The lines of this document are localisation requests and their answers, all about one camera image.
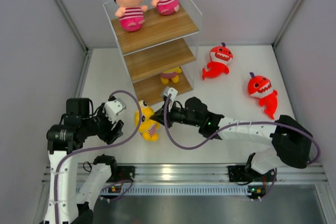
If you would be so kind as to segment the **aluminium frame post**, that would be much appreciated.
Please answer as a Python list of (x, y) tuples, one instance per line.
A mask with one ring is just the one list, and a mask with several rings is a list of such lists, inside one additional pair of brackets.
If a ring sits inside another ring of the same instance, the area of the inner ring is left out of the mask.
[(281, 42), (283, 36), (289, 29), (291, 23), (299, 13), (302, 5), (304, 4), (305, 0), (295, 0), (293, 7), (291, 8), (289, 14), (287, 15), (284, 23), (281, 25), (280, 31), (278, 32), (277, 36), (275, 37), (274, 42), (272, 43), (272, 48), (276, 49), (279, 43)]
[(75, 36), (78, 44), (80, 45), (81, 49), (83, 50), (83, 52), (87, 53), (89, 51), (84, 39), (82, 38), (71, 14), (69, 13), (67, 7), (65, 6), (64, 2), (62, 0), (53, 0), (57, 6), (57, 8), (59, 9), (60, 13), (62, 14), (63, 18), (65, 19), (69, 29), (71, 30), (71, 32), (73, 33), (73, 35)]

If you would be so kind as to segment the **aluminium frame post left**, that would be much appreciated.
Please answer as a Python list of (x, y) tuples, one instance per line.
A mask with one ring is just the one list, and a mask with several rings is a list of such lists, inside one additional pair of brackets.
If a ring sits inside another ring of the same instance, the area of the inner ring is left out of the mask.
[(83, 50), (83, 52), (87, 53), (89, 51), (84, 39), (82, 38), (71, 14), (69, 13), (67, 7), (65, 6), (64, 2), (62, 0), (53, 0), (57, 6), (57, 8), (59, 9), (60, 13), (62, 14), (63, 18), (65, 19), (69, 29), (71, 30), (71, 32), (73, 33), (73, 35), (75, 36), (78, 44), (80, 45), (81, 49)]

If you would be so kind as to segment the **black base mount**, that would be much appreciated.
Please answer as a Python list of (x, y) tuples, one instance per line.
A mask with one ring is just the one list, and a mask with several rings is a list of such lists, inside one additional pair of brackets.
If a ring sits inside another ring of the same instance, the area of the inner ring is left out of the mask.
[(114, 183), (121, 180), (130, 180), (134, 181), (135, 177), (135, 166), (116, 166), (112, 168), (112, 174), (107, 180), (108, 183)]
[(229, 181), (238, 185), (248, 185), (254, 182), (261, 182), (262, 175), (246, 168), (244, 165), (232, 165), (228, 166)]

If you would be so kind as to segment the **aluminium frame post right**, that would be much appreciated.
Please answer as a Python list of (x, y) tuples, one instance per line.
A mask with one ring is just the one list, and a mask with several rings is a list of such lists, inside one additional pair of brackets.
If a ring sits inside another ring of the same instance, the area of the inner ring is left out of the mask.
[(291, 23), (299, 13), (302, 5), (304, 4), (305, 0), (295, 0), (293, 7), (291, 8), (289, 14), (287, 15), (284, 23), (281, 25), (280, 31), (278, 32), (277, 36), (275, 37), (274, 42), (272, 43), (272, 48), (276, 49), (279, 43), (281, 42), (283, 36), (289, 29)]

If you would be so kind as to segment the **yellow plush toy striped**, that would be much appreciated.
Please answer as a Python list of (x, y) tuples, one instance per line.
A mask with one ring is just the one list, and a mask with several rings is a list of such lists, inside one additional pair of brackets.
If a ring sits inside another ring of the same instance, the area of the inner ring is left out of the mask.
[(160, 73), (160, 80), (163, 84), (168, 84), (169, 80), (171, 80), (173, 83), (179, 82), (179, 73), (182, 72), (181, 67), (176, 67), (170, 70), (166, 70), (164, 72)]

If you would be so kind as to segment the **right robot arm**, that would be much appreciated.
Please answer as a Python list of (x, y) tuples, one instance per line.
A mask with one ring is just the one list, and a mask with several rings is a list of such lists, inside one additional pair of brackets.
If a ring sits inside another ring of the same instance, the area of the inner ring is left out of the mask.
[(258, 180), (280, 166), (305, 169), (310, 163), (312, 135), (288, 115), (274, 121), (241, 121), (210, 112), (206, 104), (192, 97), (184, 105), (164, 98), (164, 105), (150, 118), (167, 129), (173, 123), (195, 126), (207, 140), (241, 140), (267, 146), (249, 155), (245, 174), (250, 180)]

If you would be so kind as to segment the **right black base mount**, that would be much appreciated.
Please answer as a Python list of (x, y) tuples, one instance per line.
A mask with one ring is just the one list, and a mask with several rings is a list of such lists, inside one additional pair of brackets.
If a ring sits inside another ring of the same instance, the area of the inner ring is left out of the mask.
[(254, 182), (261, 182), (262, 175), (246, 168), (244, 165), (232, 165), (228, 166), (229, 181), (238, 185), (248, 185)]

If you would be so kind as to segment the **red shark plush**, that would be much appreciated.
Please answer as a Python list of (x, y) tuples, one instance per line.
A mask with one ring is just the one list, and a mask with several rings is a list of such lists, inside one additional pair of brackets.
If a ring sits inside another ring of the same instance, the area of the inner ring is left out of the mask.
[(262, 75), (255, 75), (250, 72), (248, 81), (248, 94), (258, 100), (258, 105), (263, 108), (263, 112), (272, 120), (278, 108), (278, 92), (272, 87), (269, 78)]
[(226, 47), (224, 42), (221, 46), (212, 48), (209, 52), (209, 62), (206, 68), (202, 69), (202, 79), (214, 79), (221, 74), (229, 74), (228, 65), (233, 60), (234, 55), (232, 51)]

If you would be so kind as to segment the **aluminium mounting rail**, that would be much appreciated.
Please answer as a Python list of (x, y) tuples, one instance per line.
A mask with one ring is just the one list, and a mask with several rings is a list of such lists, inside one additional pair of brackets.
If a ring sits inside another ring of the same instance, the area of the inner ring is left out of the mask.
[[(135, 166), (134, 181), (106, 182), (101, 197), (126, 196), (246, 196), (261, 198), (276, 185), (319, 187), (328, 183), (321, 164), (305, 169), (288, 166), (270, 171), (261, 182), (238, 185), (229, 181), (228, 166), (236, 164), (120, 164)], [(77, 188), (80, 189), (90, 172), (78, 165)]]

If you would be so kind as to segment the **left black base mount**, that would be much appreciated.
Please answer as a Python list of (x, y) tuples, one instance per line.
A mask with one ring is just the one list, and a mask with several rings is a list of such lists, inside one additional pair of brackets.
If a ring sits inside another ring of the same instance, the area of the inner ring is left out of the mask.
[(134, 181), (135, 177), (135, 166), (116, 166), (112, 168), (112, 174), (107, 180), (108, 183), (114, 183), (121, 180), (130, 180)]

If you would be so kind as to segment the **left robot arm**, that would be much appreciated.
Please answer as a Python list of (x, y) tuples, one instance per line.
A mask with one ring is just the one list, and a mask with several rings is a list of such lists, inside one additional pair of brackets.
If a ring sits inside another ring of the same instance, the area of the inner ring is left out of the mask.
[(97, 136), (110, 145), (122, 136), (123, 122), (117, 117), (126, 109), (124, 102), (111, 98), (94, 112), (92, 106), (89, 98), (68, 99), (61, 122), (47, 131), (50, 187), (43, 223), (92, 223), (103, 185), (118, 177), (116, 159), (103, 154), (94, 159), (92, 171), (77, 188), (78, 156), (85, 140)]

